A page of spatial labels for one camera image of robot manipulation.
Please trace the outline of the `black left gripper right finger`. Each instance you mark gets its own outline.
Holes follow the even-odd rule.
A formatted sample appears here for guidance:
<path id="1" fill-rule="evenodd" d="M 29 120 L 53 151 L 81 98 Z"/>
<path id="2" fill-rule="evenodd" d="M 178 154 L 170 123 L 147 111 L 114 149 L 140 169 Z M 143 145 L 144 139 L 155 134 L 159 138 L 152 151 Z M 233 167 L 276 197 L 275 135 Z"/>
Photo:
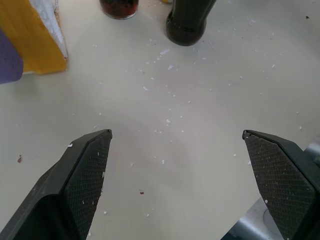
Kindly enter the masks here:
<path id="1" fill-rule="evenodd" d="M 244 130 L 262 199 L 284 240 L 320 240 L 320 139 L 302 150 L 276 135 Z"/>

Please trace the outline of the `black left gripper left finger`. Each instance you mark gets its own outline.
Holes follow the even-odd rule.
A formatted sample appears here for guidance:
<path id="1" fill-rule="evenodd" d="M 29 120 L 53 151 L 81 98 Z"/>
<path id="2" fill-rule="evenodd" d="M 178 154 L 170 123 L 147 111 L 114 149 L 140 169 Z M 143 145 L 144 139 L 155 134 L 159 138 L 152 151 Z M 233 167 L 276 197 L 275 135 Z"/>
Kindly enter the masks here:
<path id="1" fill-rule="evenodd" d="M 106 174 L 112 131 L 74 140 L 32 187 L 0 240 L 86 240 Z"/>

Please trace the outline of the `purple block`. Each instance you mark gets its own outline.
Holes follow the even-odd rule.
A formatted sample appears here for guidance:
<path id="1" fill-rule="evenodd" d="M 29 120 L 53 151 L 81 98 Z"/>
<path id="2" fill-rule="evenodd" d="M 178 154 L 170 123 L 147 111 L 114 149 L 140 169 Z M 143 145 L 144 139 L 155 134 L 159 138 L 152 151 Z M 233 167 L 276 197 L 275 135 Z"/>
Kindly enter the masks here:
<path id="1" fill-rule="evenodd" d="M 18 81 L 23 75 L 23 69 L 23 59 L 0 29 L 0 84 Z"/>

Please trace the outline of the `yellow box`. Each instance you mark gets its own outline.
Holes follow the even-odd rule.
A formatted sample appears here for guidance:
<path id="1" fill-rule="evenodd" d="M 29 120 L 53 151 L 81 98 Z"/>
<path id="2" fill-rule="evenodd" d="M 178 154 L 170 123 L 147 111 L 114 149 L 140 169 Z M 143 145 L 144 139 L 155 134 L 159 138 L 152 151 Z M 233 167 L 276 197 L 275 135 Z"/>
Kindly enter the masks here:
<path id="1" fill-rule="evenodd" d="M 64 72 L 68 51 L 59 0 L 0 0 L 0 30 L 22 60 L 23 73 Z"/>

